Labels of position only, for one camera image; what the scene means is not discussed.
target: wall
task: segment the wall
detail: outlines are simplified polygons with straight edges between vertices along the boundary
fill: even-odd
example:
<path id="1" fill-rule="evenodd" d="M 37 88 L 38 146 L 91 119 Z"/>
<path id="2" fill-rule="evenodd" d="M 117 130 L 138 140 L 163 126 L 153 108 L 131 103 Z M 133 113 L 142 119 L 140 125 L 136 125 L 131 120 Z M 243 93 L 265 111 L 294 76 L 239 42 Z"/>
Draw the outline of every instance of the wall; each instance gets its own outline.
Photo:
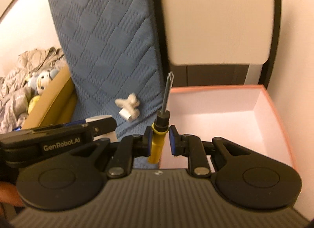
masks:
<path id="1" fill-rule="evenodd" d="M 16 0 L 0 22 L 0 77 L 18 55 L 34 48 L 60 46 L 48 0 Z"/>
<path id="2" fill-rule="evenodd" d="M 314 218 L 314 0 L 282 0 L 278 53 L 268 91 L 302 177 L 296 209 Z"/>

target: ribbed black surface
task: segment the ribbed black surface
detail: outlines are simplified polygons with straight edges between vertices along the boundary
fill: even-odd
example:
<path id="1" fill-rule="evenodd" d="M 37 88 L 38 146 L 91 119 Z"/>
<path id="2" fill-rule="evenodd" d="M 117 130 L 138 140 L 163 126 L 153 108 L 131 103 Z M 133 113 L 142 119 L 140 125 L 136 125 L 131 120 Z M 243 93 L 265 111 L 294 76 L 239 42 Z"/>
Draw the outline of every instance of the ribbed black surface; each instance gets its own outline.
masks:
<path id="1" fill-rule="evenodd" d="M 256 213 L 235 207 L 218 195 L 211 182 L 186 170 L 133 170 L 110 180 L 88 204 L 48 213 L 26 209 L 12 221 L 16 228 L 299 228 L 308 221 L 292 208 Z"/>

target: crumpled blanket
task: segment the crumpled blanket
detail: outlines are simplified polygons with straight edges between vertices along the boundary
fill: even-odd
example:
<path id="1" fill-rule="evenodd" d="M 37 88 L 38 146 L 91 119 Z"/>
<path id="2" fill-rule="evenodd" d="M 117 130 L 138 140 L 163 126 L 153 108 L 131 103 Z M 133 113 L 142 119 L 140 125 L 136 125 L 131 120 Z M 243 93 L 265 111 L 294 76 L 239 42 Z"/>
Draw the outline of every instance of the crumpled blanket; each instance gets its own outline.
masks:
<path id="1" fill-rule="evenodd" d="M 34 49 L 18 57 L 18 65 L 0 78 L 0 134 L 22 126 L 28 117 L 28 103 L 34 92 L 26 84 L 33 73 L 44 69 L 61 69 L 66 64 L 61 48 Z"/>

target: checkered fabric pattern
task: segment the checkered fabric pattern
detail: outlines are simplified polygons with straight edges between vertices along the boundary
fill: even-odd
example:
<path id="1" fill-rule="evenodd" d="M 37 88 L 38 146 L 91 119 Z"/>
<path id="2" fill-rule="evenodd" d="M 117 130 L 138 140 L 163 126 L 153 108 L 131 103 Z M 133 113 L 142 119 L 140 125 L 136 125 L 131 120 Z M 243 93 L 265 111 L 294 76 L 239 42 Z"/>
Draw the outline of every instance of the checkered fabric pattern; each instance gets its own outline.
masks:
<path id="1" fill-rule="evenodd" d="M 117 136 L 145 131 L 161 108 L 162 67 L 151 0 L 49 0 L 78 103 L 73 120 L 112 115 Z M 132 123 L 114 101 L 135 93 L 141 104 Z M 148 168 L 144 158 L 135 167 Z"/>

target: open storage box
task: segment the open storage box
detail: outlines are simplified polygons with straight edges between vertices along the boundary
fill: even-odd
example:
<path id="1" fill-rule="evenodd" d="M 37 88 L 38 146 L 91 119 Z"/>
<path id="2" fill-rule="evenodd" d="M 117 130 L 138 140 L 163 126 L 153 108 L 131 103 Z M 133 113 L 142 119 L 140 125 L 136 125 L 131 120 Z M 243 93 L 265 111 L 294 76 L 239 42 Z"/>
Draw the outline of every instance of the open storage box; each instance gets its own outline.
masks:
<path id="1" fill-rule="evenodd" d="M 167 109 L 179 134 L 204 141 L 223 137 L 296 169 L 285 129 L 261 85 L 173 88 Z M 187 168 L 186 157 L 171 155 L 168 137 L 159 165 Z"/>

